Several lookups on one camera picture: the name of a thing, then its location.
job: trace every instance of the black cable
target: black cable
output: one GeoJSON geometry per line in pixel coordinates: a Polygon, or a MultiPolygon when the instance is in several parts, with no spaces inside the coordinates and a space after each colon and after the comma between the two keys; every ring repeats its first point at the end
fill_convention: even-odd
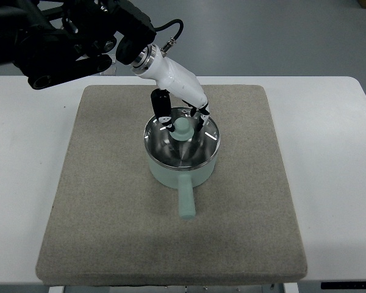
{"type": "Polygon", "coordinates": [[[164,31],[165,29],[168,29],[170,26],[172,26],[175,23],[179,24],[179,30],[176,33],[176,35],[173,37],[174,40],[177,40],[183,31],[183,21],[182,20],[179,20],[179,19],[171,20],[169,23],[166,23],[161,27],[155,27],[154,30],[156,32],[164,31]]]}

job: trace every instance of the mint green saucepan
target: mint green saucepan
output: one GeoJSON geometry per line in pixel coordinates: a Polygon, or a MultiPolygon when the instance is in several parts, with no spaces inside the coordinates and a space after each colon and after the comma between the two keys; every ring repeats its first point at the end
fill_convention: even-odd
{"type": "Polygon", "coordinates": [[[211,118],[202,130],[194,131],[199,114],[191,117],[189,108],[172,108],[171,115],[175,131],[153,117],[145,126],[144,143],[151,173],[160,183],[178,190],[179,215],[189,220],[196,214],[193,188],[213,172],[220,133],[211,118]]]}

